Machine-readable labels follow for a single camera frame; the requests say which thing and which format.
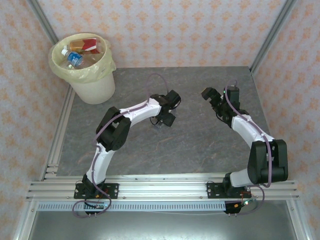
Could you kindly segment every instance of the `trash bin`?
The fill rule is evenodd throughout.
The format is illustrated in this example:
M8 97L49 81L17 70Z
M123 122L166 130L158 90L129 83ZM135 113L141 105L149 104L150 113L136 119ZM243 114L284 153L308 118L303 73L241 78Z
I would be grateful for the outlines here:
M71 41L85 38L99 38L103 53L94 55L95 64L84 69L65 69L60 67L65 57L61 54L65 45ZM112 59L110 43L92 33L79 33L68 36L54 45L49 52L49 65L54 74L70 83L75 92L87 104L101 104L115 92L113 71L116 65Z

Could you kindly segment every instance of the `yellow plastic bag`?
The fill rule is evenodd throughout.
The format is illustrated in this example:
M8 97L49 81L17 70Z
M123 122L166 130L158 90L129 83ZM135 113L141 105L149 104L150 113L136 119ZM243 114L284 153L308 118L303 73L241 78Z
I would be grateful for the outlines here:
M60 67L61 63L66 59L61 54L65 45L68 45L71 41L77 39L86 38L99 38L103 52L94 55L94 58L98 60L94 65L84 69L72 69L68 70ZM99 79L107 76L116 70L115 62L112 59L112 52L110 50L110 43L102 37L92 33L79 33L68 36L54 45L49 52L49 65L52 72L59 78L64 79L68 83L94 83Z

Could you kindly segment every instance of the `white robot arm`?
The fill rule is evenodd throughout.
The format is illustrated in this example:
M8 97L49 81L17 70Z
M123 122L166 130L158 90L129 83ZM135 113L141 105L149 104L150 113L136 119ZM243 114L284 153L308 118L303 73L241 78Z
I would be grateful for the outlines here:
M97 149L82 183L76 184L75 198L97 198L99 192L95 185L99 188L104 186L111 158L125 144L130 128L148 118L155 118L157 123L171 127L176 118L171 110L180 102L179 94L171 90L167 95L154 94L129 108L109 108L96 129L97 134L101 132L97 138Z
M223 179L223 189L227 197L237 198L241 191L245 191L243 187L268 182L269 165L266 140L271 149L272 182L287 180L288 157L285 141L276 140L266 134L252 121L247 111L240 109L238 87L228 86L227 91L223 91L222 96L214 88L207 87L201 95L205 100L210 98L209 102L216 113L216 117L236 131L250 147L247 168L227 173ZM230 107L226 97L241 116Z
M124 114L123 117L128 118L130 120L131 122L130 128L133 125L137 124L138 122L141 122L151 117L155 117L160 113L160 110L162 107L160 106L159 102L156 101L154 98L149 98L148 103L147 104L146 103L147 101L144 101L132 107L119 110L120 113L128 112ZM132 111L144 105L146 106L139 110ZM113 157L116 151L115 150L106 151L106 148L100 142L97 142L97 146L100 146L101 152L99 152L100 148L97 147L94 157L96 157L96 155L98 154L99 156L97 157L97 160L95 162L95 167L94 167L94 182L96 184L100 184L106 178L106 171L108 169L111 158ZM92 182L91 172L92 172L92 164L90 166L90 169L86 172L87 178Z

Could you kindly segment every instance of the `metal bracket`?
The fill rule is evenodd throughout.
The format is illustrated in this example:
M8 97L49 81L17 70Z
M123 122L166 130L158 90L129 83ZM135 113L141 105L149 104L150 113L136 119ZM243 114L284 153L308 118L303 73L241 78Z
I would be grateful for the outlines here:
M111 199L118 199L118 193L119 193L119 184L118 183L104 183L101 189L106 192ZM81 183L77 183L75 185L75 190L74 190L74 199L87 199L88 197L86 196L86 187L85 185ZM98 194L95 196L96 199L107 199L107 197L103 194Z
M245 187L237 187L237 189L239 189L239 194L228 196L222 182L208 182L206 184L206 193L208 195L208 199L241 199L242 197L245 199L251 198L251 194L246 193L247 190Z

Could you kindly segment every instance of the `gray marble surface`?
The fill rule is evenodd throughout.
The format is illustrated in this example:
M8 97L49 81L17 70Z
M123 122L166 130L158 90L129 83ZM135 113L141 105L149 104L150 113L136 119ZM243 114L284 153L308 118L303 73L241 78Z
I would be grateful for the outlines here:
M250 148L226 124L219 121L208 101L201 97L206 87L222 93L229 80L238 80L241 108L266 132L267 123L249 69L239 67L119 68L113 72L115 93L98 105L82 102L76 95L64 137L58 176L82 176L94 156L96 128L106 111L143 102L145 82L151 73L163 75L169 89L181 96L172 113L172 127L153 126L146 119L130 129L126 143L118 150L108 175L181 174L233 172L247 167ZM165 94L162 80L154 76L152 94Z

